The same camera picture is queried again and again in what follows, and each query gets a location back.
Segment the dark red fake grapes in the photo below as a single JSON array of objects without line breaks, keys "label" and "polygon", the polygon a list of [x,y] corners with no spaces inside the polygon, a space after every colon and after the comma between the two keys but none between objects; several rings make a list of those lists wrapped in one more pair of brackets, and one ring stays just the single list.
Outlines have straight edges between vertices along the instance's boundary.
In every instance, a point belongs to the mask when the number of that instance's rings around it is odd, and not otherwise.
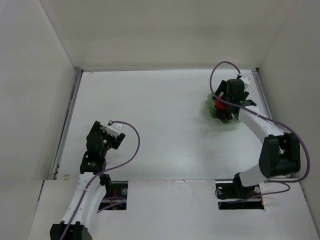
[{"label": "dark red fake grapes", "polygon": [[233,119],[233,115],[227,109],[217,109],[216,110],[216,117],[221,120],[222,122],[228,122]]}]

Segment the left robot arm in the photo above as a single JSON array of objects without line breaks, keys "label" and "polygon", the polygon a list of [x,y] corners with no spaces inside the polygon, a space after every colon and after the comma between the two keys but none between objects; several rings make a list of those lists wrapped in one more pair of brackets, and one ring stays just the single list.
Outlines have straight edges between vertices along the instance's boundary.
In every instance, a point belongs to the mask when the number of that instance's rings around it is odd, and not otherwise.
[{"label": "left robot arm", "polygon": [[94,217],[101,201],[111,189],[106,169],[106,154],[118,149],[125,138],[123,124],[110,121],[103,126],[95,121],[86,137],[86,152],[79,168],[79,179],[71,203],[60,223],[53,224],[51,240],[91,240]]}]

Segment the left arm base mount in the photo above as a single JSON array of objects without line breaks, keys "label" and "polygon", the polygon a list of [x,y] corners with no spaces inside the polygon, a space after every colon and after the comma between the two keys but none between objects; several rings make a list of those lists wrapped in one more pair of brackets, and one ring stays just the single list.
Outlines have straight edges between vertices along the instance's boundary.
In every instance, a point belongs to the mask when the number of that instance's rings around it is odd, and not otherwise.
[{"label": "left arm base mount", "polygon": [[112,181],[98,207],[98,211],[126,210],[128,188],[128,181]]}]

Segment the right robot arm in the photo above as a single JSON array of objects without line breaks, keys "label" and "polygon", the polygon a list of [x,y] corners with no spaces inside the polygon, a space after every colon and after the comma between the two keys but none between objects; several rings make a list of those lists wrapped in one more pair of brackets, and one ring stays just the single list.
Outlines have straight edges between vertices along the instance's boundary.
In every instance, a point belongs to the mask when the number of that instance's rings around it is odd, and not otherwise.
[{"label": "right robot arm", "polygon": [[214,92],[217,117],[229,122],[236,119],[245,124],[262,144],[258,163],[234,175],[231,183],[216,186],[221,200],[257,197],[255,188],[274,177],[294,174],[301,169],[300,141],[293,133],[277,127],[262,114],[257,104],[248,99],[249,78],[222,80]]}]

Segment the red fake apple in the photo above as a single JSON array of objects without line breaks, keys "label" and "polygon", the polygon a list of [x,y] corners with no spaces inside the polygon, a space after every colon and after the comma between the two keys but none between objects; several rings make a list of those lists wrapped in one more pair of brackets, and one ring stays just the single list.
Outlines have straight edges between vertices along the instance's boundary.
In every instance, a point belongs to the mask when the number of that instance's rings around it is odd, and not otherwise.
[{"label": "red fake apple", "polygon": [[220,100],[216,100],[215,101],[215,107],[218,110],[221,110],[221,111],[225,111],[225,110],[228,109],[228,107],[223,102],[221,102]]}]

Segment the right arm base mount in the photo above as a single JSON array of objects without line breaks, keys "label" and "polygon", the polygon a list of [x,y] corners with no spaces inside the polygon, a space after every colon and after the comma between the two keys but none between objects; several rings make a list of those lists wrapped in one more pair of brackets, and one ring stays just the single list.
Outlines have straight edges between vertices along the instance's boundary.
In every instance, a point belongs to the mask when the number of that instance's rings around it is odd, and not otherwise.
[{"label": "right arm base mount", "polygon": [[236,190],[232,180],[215,182],[215,196],[219,210],[264,210],[260,193],[259,185]]}]

